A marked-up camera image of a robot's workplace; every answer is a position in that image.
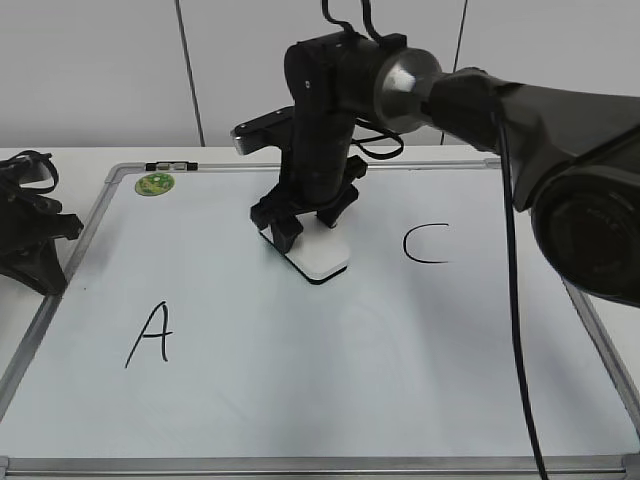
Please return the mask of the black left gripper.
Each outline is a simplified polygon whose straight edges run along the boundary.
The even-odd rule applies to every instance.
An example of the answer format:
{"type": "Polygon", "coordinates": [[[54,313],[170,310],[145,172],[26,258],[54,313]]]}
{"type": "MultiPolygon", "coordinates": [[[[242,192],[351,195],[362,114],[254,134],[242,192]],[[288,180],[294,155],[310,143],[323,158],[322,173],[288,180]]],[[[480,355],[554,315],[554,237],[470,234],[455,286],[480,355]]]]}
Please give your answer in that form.
{"type": "Polygon", "coordinates": [[[1,162],[1,274],[41,295],[67,286],[55,241],[76,240],[83,230],[48,196],[58,182],[50,153],[24,150],[1,162]]]}

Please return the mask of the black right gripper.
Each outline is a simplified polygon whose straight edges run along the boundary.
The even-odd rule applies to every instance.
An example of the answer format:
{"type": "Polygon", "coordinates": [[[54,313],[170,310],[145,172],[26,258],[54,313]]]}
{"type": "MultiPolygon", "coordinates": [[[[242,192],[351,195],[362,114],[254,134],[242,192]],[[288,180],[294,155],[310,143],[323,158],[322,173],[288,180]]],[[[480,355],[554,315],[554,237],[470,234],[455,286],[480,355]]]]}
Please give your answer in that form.
{"type": "Polygon", "coordinates": [[[334,228],[359,197],[352,185],[366,164],[348,160],[355,116],[340,106],[338,61],[359,37],[344,32],[298,42],[284,57],[287,86],[294,101],[290,148],[281,151],[278,184],[251,208],[258,229],[270,225],[272,243],[287,254],[304,227],[302,213],[334,228]]]}

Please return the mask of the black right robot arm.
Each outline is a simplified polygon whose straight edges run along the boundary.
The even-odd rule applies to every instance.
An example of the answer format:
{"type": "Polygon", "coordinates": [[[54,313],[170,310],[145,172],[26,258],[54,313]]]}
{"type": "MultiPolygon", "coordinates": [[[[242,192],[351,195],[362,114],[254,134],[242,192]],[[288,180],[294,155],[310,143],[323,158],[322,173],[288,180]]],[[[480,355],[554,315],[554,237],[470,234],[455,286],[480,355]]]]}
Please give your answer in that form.
{"type": "Polygon", "coordinates": [[[556,272],[612,302],[639,302],[639,101],[501,80],[478,68],[442,71],[400,34],[344,30],[290,46],[293,105],[235,129],[238,150],[280,149],[276,186],[250,211],[280,252],[302,231],[327,226],[358,196],[366,172],[350,154],[356,127],[400,138],[422,126],[503,158],[510,202],[528,212],[556,272]]]}

